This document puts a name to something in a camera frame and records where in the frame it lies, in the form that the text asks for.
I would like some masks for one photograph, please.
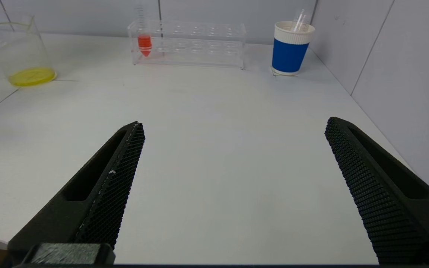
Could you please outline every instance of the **white table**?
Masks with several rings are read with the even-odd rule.
[[[401,158],[312,51],[298,77],[276,77],[268,45],[247,45],[242,71],[133,66],[125,38],[43,39],[58,80],[0,103],[0,241],[137,120],[146,142],[117,263],[377,263],[327,119]],[[3,81],[0,101],[14,91]]]

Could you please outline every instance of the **paper cup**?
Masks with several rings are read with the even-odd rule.
[[[315,28],[305,24],[305,32],[291,31],[292,22],[274,25],[273,71],[280,75],[296,75],[301,68],[305,52]]]

